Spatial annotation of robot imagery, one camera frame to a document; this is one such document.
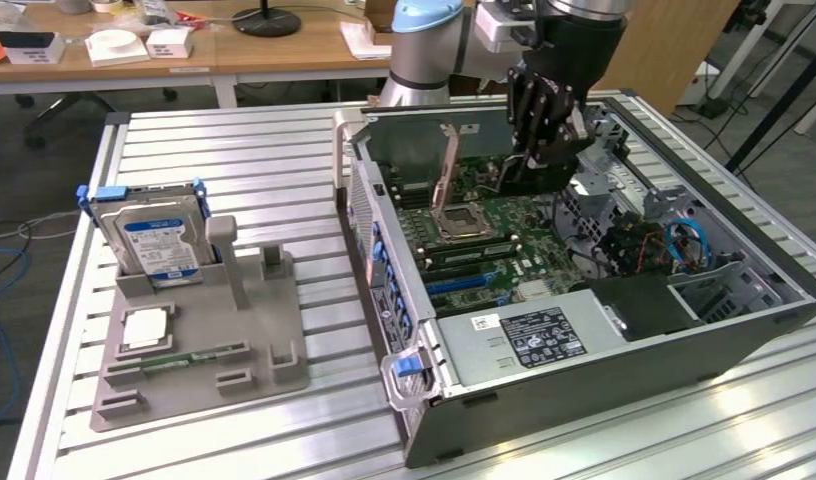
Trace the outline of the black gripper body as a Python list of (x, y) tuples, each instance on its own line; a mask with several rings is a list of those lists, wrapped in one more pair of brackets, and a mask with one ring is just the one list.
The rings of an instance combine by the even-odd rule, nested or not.
[(537, 21), (540, 44), (522, 53), (525, 69), (569, 87), (577, 100), (604, 76), (626, 28), (624, 17), (589, 20), (573, 15), (545, 16)]

